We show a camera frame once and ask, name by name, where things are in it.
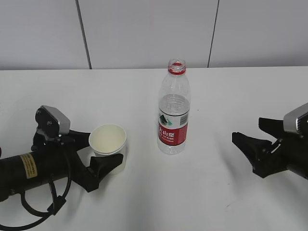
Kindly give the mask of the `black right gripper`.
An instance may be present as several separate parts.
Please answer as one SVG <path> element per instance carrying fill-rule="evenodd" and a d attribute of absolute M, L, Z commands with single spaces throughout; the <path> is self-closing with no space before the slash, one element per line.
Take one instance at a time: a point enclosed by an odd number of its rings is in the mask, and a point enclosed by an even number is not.
<path fill-rule="evenodd" d="M 275 137 L 276 142 L 248 137 L 240 132 L 233 132 L 232 143 L 243 152 L 253 168 L 253 173 L 261 178 L 292 171 L 308 177 L 308 140 L 307 138 L 285 138 L 283 121 L 263 118 L 258 119 L 258 127 L 263 132 Z"/>

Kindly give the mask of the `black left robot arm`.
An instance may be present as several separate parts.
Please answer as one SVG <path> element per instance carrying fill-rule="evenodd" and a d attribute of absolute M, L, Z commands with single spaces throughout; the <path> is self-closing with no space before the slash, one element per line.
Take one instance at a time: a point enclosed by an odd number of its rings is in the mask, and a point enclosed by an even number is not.
<path fill-rule="evenodd" d="M 31 152 L 1 159 L 0 200 L 47 184 L 50 179 L 65 177 L 87 192 L 98 189 L 102 179 L 122 164 L 123 155 L 92 156 L 90 165 L 85 166 L 77 153 L 89 147 L 89 136 L 71 130 L 67 135 L 46 141 L 36 133 Z"/>

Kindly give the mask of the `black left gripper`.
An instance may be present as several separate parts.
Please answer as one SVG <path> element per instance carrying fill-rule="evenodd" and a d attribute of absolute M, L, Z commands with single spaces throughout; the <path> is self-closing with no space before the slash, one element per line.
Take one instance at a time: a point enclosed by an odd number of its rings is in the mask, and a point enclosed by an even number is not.
<path fill-rule="evenodd" d="M 85 166 L 77 152 L 90 146 L 90 133 L 70 130 L 67 135 L 46 141 L 35 133 L 33 138 L 34 160 L 38 176 L 44 181 L 70 179 L 87 192 L 99 188 L 100 181 L 108 174 L 117 174 L 124 169 L 124 156 L 113 154 L 92 156 L 90 167 Z"/>

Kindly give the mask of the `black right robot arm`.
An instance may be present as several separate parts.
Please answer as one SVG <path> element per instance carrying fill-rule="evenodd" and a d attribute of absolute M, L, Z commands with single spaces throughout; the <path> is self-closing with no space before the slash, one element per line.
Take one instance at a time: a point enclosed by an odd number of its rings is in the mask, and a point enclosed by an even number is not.
<path fill-rule="evenodd" d="M 232 133 L 232 143 L 243 152 L 250 162 L 253 173 L 261 178 L 286 170 L 308 178 L 308 137 L 307 135 L 286 132 L 281 120 L 258 119 L 259 128 L 276 138 L 272 143 Z"/>

